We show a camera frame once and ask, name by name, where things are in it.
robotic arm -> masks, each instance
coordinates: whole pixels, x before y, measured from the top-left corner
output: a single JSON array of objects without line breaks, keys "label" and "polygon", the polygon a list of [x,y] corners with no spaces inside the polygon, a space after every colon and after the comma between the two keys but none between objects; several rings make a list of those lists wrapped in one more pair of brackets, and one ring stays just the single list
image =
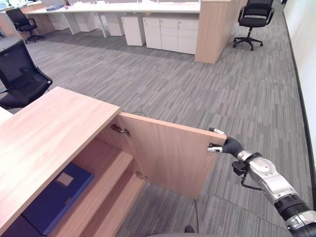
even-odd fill
[{"label": "robotic arm", "polygon": [[[218,129],[209,130],[224,134]],[[210,144],[207,151],[233,155],[238,160],[233,162],[234,172],[237,175],[244,175],[241,184],[246,188],[262,191],[284,219],[293,236],[316,237],[316,212],[306,205],[288,181],[277,172],[270,160],[262,158],[260,153],[246,151],[232,137],[228,137],[223,146]],[[247,174],[257,182],[259,188],[244,184]]]}]

floor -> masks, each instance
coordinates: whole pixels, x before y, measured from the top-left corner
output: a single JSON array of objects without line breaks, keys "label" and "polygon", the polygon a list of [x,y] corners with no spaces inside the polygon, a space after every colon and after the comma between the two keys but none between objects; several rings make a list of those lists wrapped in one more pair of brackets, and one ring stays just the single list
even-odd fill
[{"label": "floor", "polygon": [[[61,86],[121,106],[127,112],[201,129],[216,127],[270,159],[312,206],[310,169],[283,6],[271,24],[254,29],[255,44],[225,47],[214,65],[194,56],[126,46],[99,30],[54,32],[27,48],[40,69]],[[235,36],[247,28],[236,25]],[[197,199],[199,232],[219,237],[287,237],[284,221],[262,193],[245,189],[233,157],[219,155]],[[247,183],[255,186],[250,180]],[[118,237],[197,229],[194,201],[146,184]]]}]

office chair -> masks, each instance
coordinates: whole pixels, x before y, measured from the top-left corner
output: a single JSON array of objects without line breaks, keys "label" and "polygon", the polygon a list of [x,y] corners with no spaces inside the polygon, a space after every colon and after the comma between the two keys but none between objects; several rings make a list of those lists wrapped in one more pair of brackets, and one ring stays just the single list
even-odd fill
[{"label": "office chair", "polygon": [[247,5],[241,8],[238,17],[238,22],[240,26],[249,27],[249,32],[247,37],[234,38],[234,48],[237,44],[241,42],[247,42],[248,44],[250,44],[251,51],[253,51],[252,42],[258,42],[260,43],[260,46],[263,46],[262,41],[251,38],[250,34],[252,28],[264,27],[270,24],[273,14],[275,12],[274,8],[272,8],[272,3],[273,0],[248,0]]},{"label": "office chair", "polygon": [[22,108],[41,97],[53,81],[36,67],[23,40],[0,52],[0,80],[8,93],[0,99],[4,109]]},{"label": "office chair", "polygon": [[33,30],[36,29],[38,26],[33,18],[26,18],[26,16],[22,13],[19,8],[12,9],[10,11],[6,11],[8,17],[11,19],[12,23],[14,24],[16,30],[21,32],[28,31],[30,33],[30,37],[27,38],[26,41],[33,39],[36,42],[36,39],[44,39],[44,36],[35,35]]}]

white wall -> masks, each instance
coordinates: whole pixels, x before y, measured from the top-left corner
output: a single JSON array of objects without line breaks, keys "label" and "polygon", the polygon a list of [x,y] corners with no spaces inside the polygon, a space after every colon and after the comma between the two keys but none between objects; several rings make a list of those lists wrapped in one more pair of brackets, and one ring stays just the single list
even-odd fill
[{"label": "white wall", "polygon": [[316,0],[288,0],[284,15],[302,87],[316,165]]}]

metal hinge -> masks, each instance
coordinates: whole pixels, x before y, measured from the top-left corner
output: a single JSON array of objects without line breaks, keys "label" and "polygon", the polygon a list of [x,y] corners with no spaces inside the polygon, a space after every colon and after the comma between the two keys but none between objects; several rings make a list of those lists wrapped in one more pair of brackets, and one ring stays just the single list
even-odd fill
[{"label": "metal hinge", "polygon": [[139,171],[136,171],[135,174],[136,174],[136,176],[137,176],[138,178],[145,179],[145,180],[148,179],[148,177],[147,177],[146,175],[142,174],[142,173],[139,172]]},{"label": "metal hinge", "polygon": [[118,133],[125,133],[127,136],[130,137],[129,130],[127,128],[121,129],[116,123],[111,124],[111,129]]}]

